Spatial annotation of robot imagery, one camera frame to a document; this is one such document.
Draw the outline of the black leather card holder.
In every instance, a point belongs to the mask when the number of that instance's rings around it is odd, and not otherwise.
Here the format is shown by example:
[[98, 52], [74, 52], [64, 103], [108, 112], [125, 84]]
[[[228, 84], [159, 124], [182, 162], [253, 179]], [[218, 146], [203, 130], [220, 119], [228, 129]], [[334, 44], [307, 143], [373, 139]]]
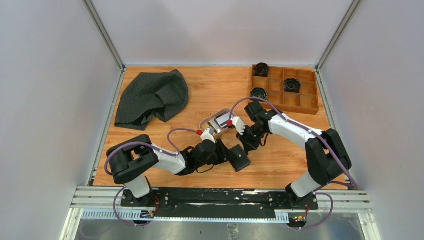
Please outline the black leather card holder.
[[229, 150], [229, 162], [236, 172], [240, 172], [251, 164], [251, 160], [240, 145]]

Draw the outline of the thin white card stack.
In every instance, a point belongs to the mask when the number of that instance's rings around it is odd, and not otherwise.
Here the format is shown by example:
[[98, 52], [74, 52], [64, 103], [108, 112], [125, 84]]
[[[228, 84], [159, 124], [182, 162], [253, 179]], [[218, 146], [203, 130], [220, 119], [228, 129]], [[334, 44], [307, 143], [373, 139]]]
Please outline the thin white card stack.
[[218, 115], [213, 121], [220, 129], [225, 129], [228, 127], [229, 119], [230, 119], [230, 112], [228, 111]]

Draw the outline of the pink oval plastic tray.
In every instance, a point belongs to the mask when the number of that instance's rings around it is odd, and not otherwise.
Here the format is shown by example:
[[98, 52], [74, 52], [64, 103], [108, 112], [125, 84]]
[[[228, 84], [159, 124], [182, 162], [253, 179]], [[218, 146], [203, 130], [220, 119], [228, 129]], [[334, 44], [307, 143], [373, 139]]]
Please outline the pink oval plastic tray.
[[214, 137], [219, 138], [230, 130], [227, 122], [230, 118], [231, 109], [223, 108], [211, 116], [202, 120], [199, 124], [199, 129]]

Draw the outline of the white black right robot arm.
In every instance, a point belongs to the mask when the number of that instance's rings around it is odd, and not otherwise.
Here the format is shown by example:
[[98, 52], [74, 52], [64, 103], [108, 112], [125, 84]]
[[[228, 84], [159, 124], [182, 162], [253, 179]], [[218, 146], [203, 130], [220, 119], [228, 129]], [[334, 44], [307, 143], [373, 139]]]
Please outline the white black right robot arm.
[[335, 129], [311, 128], [293, 120], [265, 99], [250, 97], [250, 100], [244, 110], [254, 123], [252, 126], [233, 114], [234, 107], [225, 120], [227, 127], [237, 130], [237, 138], [246, 153], [256, 150], [266, 134], [281, 136], [305, 150], [307, 171], [285, 188], [285, 201], [290, 208], [298, 209], [305, 203], [306, 196], [340, 175], [350, 175], [352, 162]]

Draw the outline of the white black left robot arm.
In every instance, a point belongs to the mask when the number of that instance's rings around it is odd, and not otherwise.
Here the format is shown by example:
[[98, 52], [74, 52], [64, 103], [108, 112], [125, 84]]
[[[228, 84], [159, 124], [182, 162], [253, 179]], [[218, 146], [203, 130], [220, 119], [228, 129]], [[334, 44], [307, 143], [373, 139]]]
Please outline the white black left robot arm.
[[104, 171], [114, 183], [124, 185], [140, 206], [149, 206], [153, 193], [143, 174], [151, 168], [168, 171], [177, 176], [191, 175], [206, 165], [217, 166], [232, 162], [238, 155], [221, 140], [203, 140], [195, 147], [173, 152], [154, 144], [146, 134], [110, 148]]

